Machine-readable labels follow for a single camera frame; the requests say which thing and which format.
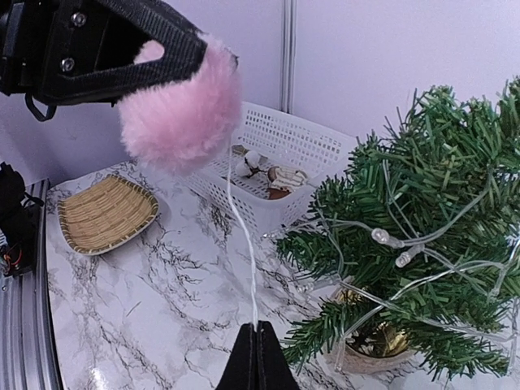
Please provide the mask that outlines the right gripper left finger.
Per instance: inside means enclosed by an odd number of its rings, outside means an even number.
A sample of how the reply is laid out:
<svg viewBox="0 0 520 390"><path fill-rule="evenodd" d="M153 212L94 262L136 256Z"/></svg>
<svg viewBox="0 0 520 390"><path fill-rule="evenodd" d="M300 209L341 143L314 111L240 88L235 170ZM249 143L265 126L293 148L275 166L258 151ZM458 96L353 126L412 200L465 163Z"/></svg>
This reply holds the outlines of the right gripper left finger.
<svg viewBox="0 0 520 390"><path fill-rule="evenodd" d="M217 390L256 388L256 333L253 324L243 324L237 334Z"/></svg>

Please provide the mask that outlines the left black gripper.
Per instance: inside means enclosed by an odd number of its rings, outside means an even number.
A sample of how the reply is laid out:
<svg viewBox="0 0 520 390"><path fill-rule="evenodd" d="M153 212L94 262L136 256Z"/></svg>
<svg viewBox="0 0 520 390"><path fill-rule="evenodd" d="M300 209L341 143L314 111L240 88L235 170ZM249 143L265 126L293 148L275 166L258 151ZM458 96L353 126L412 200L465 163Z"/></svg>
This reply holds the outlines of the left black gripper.
<svg viewBox="0 0 520 390"><path fill-rule="evenodd" d="M117 101L139 89L190 79L202 66L207 35L163 1L97 1L110 16L117 16L147 37L166 45L161 58L77 76L56 75L52 104L73 106ZM52 30L59 21L68 26L64 11L77 11L76 1L1 2L1 94L32 94L51 100L40 91ZM171 46L186 40L179 46Z"/></svg>

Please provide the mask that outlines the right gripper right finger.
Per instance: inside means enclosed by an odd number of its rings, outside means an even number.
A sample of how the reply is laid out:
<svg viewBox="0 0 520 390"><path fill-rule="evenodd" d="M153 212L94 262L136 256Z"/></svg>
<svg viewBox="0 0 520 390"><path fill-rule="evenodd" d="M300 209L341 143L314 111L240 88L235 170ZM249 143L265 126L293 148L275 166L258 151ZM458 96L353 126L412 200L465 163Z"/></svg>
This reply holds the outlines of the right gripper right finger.
<svg viewBox="0 0 520 390"><path fill-rule="evenodd" d="M259 321L256 331L255 388L260 390L299 390L289 369L272 325Z"/></svg>

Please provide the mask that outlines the pink pompom ornament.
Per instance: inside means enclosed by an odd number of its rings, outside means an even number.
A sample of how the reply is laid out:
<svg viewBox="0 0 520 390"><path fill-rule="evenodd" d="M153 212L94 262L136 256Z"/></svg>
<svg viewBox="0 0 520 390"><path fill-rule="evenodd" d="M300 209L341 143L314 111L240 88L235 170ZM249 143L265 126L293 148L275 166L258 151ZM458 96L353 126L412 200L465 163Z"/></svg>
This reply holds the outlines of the pink pompom ornament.
<svg viewBox="0 0 520 390"><path fill-rule="evenodd" d="M139 89L118 105L127 153L149 167L183 176L211 162L241 121L236 56L209 34L199 38L206 50L192 76Z"/></svg>

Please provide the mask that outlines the small green christmas tree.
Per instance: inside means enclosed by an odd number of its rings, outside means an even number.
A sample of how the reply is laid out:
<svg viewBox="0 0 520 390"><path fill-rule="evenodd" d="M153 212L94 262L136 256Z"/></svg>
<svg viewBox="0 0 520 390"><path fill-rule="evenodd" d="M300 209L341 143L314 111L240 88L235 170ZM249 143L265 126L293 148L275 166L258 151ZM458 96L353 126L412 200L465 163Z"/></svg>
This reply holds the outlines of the small green christmas tree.
<svg viewBox="0 0 520 390"><path fill-rule="evenodd" d="M388 137L360 141L314 191L277 253L339 296L284 340L301 366L341 346L382 354L395 336L434 376L506 375L519 303L519 82L496 102L449 86L416 93Z"/></svg>

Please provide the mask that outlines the white plastic basket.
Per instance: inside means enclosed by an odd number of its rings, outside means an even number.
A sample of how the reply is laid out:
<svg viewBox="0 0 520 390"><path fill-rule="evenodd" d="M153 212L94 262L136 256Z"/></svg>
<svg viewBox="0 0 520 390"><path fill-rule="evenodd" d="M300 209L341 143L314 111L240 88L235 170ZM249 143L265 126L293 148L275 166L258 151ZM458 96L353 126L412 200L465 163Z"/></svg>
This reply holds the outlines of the white plastic basket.
<svg viewBox="0 0 520 390"><path fill-rule="evenodd" d="M357 140L317 123L245 102L231 144L258 152L264 170L291 167L309 177L305 186L287 197L269 200L267 176L238 176L235 166L244 156L224 150L207 166L182 179L188 188L227 214L238 209L249 231L260 236L305 215L315 188L327 177L343 173Z"/></svg>

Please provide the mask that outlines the burlap bow ornament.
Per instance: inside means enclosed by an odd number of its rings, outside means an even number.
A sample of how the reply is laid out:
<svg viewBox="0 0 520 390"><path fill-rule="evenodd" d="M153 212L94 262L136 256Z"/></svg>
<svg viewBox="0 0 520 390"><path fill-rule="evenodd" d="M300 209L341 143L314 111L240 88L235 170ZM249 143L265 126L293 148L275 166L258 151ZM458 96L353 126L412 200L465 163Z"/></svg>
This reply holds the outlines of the burlap bow ornament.
<svg viewBox="0 0 520 390"><path fill-rule="evenodd" d="M249 152L243 145L233 145L232 153L240 156L245 156Z"/></svg>

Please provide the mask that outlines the woven bamboo tray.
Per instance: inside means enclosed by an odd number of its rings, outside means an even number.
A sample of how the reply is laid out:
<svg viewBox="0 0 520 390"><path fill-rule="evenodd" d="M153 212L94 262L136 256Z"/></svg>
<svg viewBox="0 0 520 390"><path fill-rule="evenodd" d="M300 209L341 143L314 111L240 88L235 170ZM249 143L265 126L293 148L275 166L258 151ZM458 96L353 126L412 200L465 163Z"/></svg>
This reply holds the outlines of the woven bamboo tray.
<svg viewBox="0 0 520 390"><path fill-rule="evenodd" d="M58 202L63 238L78 254L97 256L141 234L158 216L157 198L118 175Z"/></svg>

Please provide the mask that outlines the left aluminium frame post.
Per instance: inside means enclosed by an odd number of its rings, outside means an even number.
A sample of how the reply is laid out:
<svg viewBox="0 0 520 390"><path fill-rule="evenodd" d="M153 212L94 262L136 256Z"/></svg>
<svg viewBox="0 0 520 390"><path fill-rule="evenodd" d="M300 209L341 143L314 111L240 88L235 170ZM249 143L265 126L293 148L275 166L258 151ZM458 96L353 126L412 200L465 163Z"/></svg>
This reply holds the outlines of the left aluminium frame post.
<svg viewBox="0 0 520 390"><path fill-rule="evenodd" d="M283 1L280 110L292 114L297 48L297 0Z"/></svg>

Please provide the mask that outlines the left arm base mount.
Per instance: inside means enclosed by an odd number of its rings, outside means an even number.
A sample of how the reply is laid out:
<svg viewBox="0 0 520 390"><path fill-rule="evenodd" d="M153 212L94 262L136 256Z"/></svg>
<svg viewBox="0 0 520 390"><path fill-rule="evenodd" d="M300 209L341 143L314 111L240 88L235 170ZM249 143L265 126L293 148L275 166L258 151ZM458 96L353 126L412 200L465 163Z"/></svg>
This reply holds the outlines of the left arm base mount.
<svg viewBox="0 0 520 390"><path fill-rule="evenodd" d="M1 163L1 269L4 276L31 271L38 255L38 233L44 202L30 195L22 175Z"/></svg>

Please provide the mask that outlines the front aluminium rail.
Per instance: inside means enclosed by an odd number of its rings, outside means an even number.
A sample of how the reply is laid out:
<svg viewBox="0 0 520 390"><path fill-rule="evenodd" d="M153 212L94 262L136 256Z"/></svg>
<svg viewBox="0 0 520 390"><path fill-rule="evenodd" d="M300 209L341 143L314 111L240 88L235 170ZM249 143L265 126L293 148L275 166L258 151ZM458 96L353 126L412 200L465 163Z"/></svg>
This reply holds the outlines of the front aluminium rail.
<svg viewBox="0 0 520 390"><path fill-rule="evenodd" d="M37 207L33 269L1 277L1 388L62 389L50 311L46 208Z"/></svg>

